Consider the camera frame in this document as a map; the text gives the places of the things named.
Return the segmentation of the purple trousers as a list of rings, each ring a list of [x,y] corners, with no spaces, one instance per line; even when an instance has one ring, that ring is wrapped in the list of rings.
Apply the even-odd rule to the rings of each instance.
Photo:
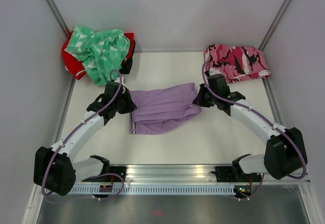
[[[130,133],[160,135],[177,129],[202,112],[193,104],[198,93],[193,82],[165,89],[134,90],[137,108],[130,114]]]

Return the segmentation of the pink camouflage trousers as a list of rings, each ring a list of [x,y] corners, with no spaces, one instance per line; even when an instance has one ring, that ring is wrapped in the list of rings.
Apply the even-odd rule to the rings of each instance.
[[[264,54],[254,47],[213,44],[206,48],[204,59],[204,73],[222,74],[227,83],[272,76]]]

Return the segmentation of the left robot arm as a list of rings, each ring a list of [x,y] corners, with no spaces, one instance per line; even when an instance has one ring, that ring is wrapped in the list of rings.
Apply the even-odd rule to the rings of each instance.
[[[76,182],[110,178],[110,161],[98,155],[76,162],[85,144],[116,114],[128,114],[136,109],[130,91],[118,82],[108,82],[105,90],[87,108],[79,124],[64,138],[50,147],[40,147],[35,153],[34,184],[42,191],[67,195]]]

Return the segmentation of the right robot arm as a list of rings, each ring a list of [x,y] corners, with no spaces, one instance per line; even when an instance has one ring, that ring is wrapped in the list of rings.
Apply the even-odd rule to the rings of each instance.
[[[303,179],[306,176],[308,160],[299,129],[288,129],[272,122],[244,95],[232,92],[223,75],[203,74],[203,80],[193,104],[204,108],[216,106],[244,124],[266,147],[264,154],[246,154],[233,160],[231,174],[236,181],[244,181],[252,173],[269,174],[277,180],[284,177]]]

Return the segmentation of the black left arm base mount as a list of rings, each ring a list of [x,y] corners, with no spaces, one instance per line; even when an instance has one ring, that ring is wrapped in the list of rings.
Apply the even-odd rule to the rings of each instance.
[[[126,177],[126,166],[110,166],[109,168],[109,175],[95,177],[95,178],[87,178],[82,180],[82,182],[118,182],[121,183],[121,179],[125,180]]]

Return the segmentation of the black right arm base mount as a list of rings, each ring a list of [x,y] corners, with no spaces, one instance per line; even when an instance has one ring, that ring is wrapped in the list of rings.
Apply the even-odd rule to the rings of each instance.
[[[233,170],[231,166],[217,166],[211,172],[219,183],[255,183],[260,182],[261,175],[257,173],[245,174],[238,173]]]

